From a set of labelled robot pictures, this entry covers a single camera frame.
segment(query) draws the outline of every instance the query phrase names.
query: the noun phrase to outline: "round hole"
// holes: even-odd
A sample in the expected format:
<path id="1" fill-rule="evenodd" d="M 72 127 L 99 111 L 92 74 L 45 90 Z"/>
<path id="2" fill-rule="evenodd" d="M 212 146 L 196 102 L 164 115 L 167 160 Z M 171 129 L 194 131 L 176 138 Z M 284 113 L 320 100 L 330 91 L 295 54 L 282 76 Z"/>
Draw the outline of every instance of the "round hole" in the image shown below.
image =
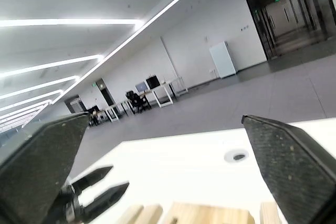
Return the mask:
<path id="1" fill-rule="evenodd" d="M 224 155 L 224 160 L 230 164 L 242 162 L 247 158 L 248 152 L 244 149 L 231 150 Z"/>
<path id="2" fill-rule="evenodd" d="M 241 159 L 244 158 L 244 157 L 245 157 L 244 154 L 238 154 L 238 155 L 234 156 L 233 159 L 234 159 L 235 161 L 238 161 L 238 160 L 241 160 Z"/>

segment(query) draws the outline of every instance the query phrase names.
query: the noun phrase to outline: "white tabletop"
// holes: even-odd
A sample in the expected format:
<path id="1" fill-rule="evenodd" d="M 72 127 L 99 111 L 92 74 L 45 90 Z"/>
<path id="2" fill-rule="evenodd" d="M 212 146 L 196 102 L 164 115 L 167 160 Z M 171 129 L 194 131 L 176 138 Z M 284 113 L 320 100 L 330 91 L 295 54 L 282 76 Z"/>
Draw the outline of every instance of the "white tabletop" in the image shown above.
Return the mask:
<path id="1" fill-rule="evenodd" d="M 293 125 L 304 129 L 336 157 L 336 119 Z M 240 163 L 227 163 L 224 154 L 234 148 L 246 149 L 249 157 Z M 123 142 L 80 176 L 107 165 L 114 165 L 114 169 L 80 196 L 81 203 L 87 205 L 114 185 L 129 181 L 130 186 L 122 199 L 93 224 L 114 223 L 134 204 L 161 204 L 165 214 L 174 201 L 248 209 L 260 223 L 260 203 L 273 200 L 244 129 Z"/>

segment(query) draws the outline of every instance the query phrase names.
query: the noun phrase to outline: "table leg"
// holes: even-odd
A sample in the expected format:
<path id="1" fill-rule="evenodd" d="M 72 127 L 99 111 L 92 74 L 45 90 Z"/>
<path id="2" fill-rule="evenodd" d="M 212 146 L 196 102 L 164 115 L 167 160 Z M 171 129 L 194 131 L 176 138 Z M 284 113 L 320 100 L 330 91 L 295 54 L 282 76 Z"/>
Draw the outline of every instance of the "table leg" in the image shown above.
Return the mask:
<path id="1" fill-rule="evenodd" d="M 147 105 L 148 105 L 149 109 L 152 109 L 152 106 L 149 104 L 149 101 L 148 101 L 147 97 L 144 96 L 144 98 L 145 98 L 145 100 L 146 100 L 146 102 L 147 102 Z"/>
<path id="2" fill-rule="evenodd" d="M 112 122 L 112 117 L 108 111 L 105 110 L 106 116 L 109 118 L 110 122 Z"/>
<path id="3" fill-rule="evenodd" d="M 125 107 L 124 107 L 124 105 L 122 103 L 121 103 L 121 106 L 122 106 L 122 109 L 124 110 L 126 116 L 128 116 L 127 111 L 125 110 Z"/>
<path id="4" fill-rule="evenodd" d="M 158 97 L 156 96 L 156 94 L 155 94 L 155 92 L 154 92 L 154 91 L 152 91 L 152 93 L 153 93 L 153 95 L 154 95 L 154 98 L 156 99 L 156 102 L 157 102 L 157 104 L 158 104 L 158 105 L 159 105 L 159 107 L 161 108 L 161 103 L 160 103 L 160 101 L 159 101 Z"/>
<path id="5" fill-rule="evenodd" d="M 111 108 L 111 110 L 112 110 L 112 112 L 113 112 L 115 118 L 116 118 L 117 120 L 119 120 L 119 117 L 118 117 L 117 113 L 115 112 L 114 108 Z"/>
<path id="6" fill-rule="evenodd" d="M 170 94 L 169 94 L 168 90 L 166 89 L 166 87 L 165 87 L 165 86 L 163 86 L 163 88 L 164 88 L 164 91 L 166 91 L 166 94 L 168 95 L 168 98 L 169 98 L 169 100 L 170 100 L 171 104 L 173 104 L 174 102 L 173 102 L 173 100 L 172 100 L 172 98 L 171 98 L 171 96 L 170 96 Z"/>
<path id="7" fill-rule="evenodd" d="M 133 110 L 132 106 L 130 105 L 130 102 L 127 102 L 127 104 L 128 104 L 128 107 L 130 107 L 130 109 L 131 109 L 133 115 L 135 115 L 135 111 Z"/>
<path id="8" fill-rule="evenodd" d="M 171 84 L 169 84 L 169 88 L 170 88 L 170 90 L 172 91 L 172 93 L 173 93 L 173 96 L 175 97 L 175 99 L 177 100 L 177 96 L 176 96 L 176 94 L 175 94 L 175 92 L 174 92 L 174 89 L 173 89 L 173 87 L 172 87 L 172 85 Z"/>

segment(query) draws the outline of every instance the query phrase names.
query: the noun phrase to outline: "gray tile floor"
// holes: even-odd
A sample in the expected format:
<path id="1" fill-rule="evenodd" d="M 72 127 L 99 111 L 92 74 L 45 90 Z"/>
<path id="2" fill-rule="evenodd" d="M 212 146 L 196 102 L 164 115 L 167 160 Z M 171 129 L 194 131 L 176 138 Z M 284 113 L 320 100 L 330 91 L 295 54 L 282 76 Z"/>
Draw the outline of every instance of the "gray tile floor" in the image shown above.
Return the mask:
<path id="1" fill-rule="evenodd" d="M 336 116 L 335 41 L 193 88 L 172 106 L 88 129 L 71 176 L 123 141 L 238 128 L 243 114 L 284 122 Z"/>

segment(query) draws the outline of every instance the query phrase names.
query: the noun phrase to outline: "wooden block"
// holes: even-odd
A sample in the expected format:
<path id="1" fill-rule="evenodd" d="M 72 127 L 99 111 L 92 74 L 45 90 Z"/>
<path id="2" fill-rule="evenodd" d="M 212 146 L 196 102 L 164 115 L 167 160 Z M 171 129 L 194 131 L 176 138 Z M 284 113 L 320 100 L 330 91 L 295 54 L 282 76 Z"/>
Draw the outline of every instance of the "wooden block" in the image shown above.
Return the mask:
<path id="1" fill-rule="evenodd" d="M 142 205 L 130 206 L 118 219 L 117 224 L 134 224 L 142 210 Z"/>
<path id="2" fill-rule="evenodd" d="M 247 210 L 174 203 L 163 224 L 255 224 Z"/>
<path id="3" fill-rule="evenodd" d="M 135 224 L 157 224 L 163 209 L 160 205 L 147 206 L 143 209 Z"/>
<path id="4" fill-rule="evenodd" d="M 260 224 L 281 224 L 275 202 L 263 202 L 260 206 Z"/>

